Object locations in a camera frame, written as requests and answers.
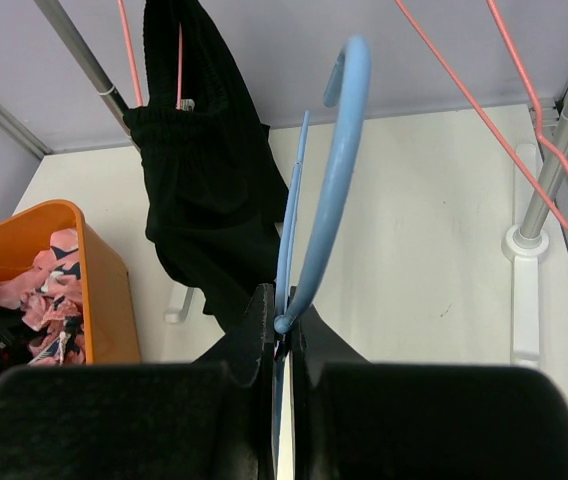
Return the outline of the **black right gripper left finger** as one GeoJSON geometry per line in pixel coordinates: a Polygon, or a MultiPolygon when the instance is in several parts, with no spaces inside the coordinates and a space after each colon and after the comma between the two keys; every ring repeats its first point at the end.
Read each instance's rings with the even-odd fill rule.
{"type": "Polygon", "coordinates": [[[0,377],[0,479],[272,479],[274,291],[190,363],[0,377]]]}

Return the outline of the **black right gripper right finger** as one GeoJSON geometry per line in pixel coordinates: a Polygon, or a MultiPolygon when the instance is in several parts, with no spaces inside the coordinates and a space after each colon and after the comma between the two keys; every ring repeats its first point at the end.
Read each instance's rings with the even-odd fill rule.
{"type": "Polygon", "coordinates": [[[568,479],[568,405],[539,371],[374,363],[315,309],[289,345],[298,479],[568,479]]]}

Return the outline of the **pink patterned shorts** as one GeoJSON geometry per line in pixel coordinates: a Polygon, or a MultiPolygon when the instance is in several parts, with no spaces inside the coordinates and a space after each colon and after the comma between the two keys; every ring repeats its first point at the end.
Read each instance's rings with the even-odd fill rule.
{"type": "Polygon", "coordinates": [[[0,281],[0,306],[21,309],[29,328],[29,362],[20,365],[86,362],[81,279],[78,235],[67,228],[51,235],[27,271],[0,281]]]}

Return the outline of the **blue hanger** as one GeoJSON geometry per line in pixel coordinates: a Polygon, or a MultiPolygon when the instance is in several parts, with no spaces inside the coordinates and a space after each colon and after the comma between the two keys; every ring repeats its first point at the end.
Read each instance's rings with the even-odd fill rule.
{"type": "Polygon", "coordinates": [[[277,261],[275,285],[275,354],[273,373],[272,453],[279,461],[286,335],[305,313],[320,288],[346,205],[360,145],[371,76],[371,51],[367,40],[350,37],[342,47],[323,94],[326,107],[338,108],[322,189],[313,228],[305,251],[297,289],[290,291],[293,250],[306,152],[310,112],[304,113],[277,261]]]}

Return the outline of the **pink hanger of camouflage shorts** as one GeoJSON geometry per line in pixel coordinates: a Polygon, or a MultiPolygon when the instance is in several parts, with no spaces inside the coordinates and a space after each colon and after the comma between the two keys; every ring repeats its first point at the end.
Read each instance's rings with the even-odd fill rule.
{"type": "MultiPolygon", "coordinates": [[[[492,122],[492,120],[488,117],[488,115],[482,109],[482,107],[480,106],[480,104],[478,103],[476,98],[471,94],[471,92],[468,90],[466,85],[462,82],[462,80],[458,77],[458,75],[453,70],[453,68],[445,60],[445,58],[443,57],[441,52],[437,49],[437,47],[434,45],[434,43],[431,41],[431,39],[424,32],[421,25],[417,22],[417,20],[409,12],[409,10],[405,6],[404,2],[401,1],[401,0],[395,0],[395,3],[399,7],[399,9],[403,13],[403,15],[406,17],[408,22],[411,24],[413,29],[421,37],[423,42],[427,45],[427,47],[430,49],[430,51],[433,53],[433,55],[436,57],[436,59],[442,65],[444,70],[447,72],[447,74],[453,80],[453,82],[458,87],[458,89],[461,91],[461,93],[466,98],[468,103],[475,110],[477,115],[480,117],[480,119],[483,121],[483,123],[489,129],[489,131],[493,134],[495,139],[499,142],[499,144],[502,146],[502,148],[505,150],[505,152],[508,154],[508,156],[511,158],[511,160],[515,163],[515,165],[520,170],[520,172],[524,175],[524,177],[529,182],[529,184],[533,187],[534,191],[541,197],[543,204],[546,205],[549,208],[550,212],[555,216],[555,218],[558,220],[560,225],[568,232],[568,221],[565,219],[565,217],[560,212],[560,210],[555,206],[554,201],[551,199],[551,196],[549,195],[550,188],[549,187],[543,187],[541,185],[540,181],[536,180],[533,177],[530,170],[525,166],[523,161],[516,154],[515,150],[508,144],[508,142],[505,140],[505,138],[501,134],[500,130],[495,126],[495,124],[492,122]]],[[[567,155],[565,153],[561,152],[560,149],[558,147],[556,147],[543,133],[543,111],[542,111],[542,106],[541,106],[539,97],[537,95],[537,91],[536,91],[536,89],[533,85],[532,80],[530,79],[530,77],[528,75],[525,64],[523,63],[523,61],[522,61],[522,59],[519,55],[518,49],[516,47],[516,44],[515,44],[513,38],[511,37],[510,31],[509,31],[502,15],[501,15],[501,12],[499,10],[497,2],[493,1],[493,0],[487,0],[486,3],[488,5],[488,9],[489,9],[489,11],[490,11],[490,13],[493,17],[493,21],[494,21],[501,37],[502,37],[502,40],[503,40],[503,42],[506,46],[507,51],[508,51],[508,53],[511,57],[511,60],[513,61],[513,64],[515,65],[515,68],[518,72],[520,80],[521,80],[521,82],[522,82],[522,84],[523,84],[523,86],[526,90],[528,97],[529,97],[529,100],[532,103],[532,106],[533,106],[533,109],[534,109],[534,112],[535,112],[535,123],[534,123],[535,138],[538,140],[538,142],[542,146],[546,147],[559,160],[561,170],[566,174],[566,176],[568,178],[568,158],[567,158],[567,155]]]]}

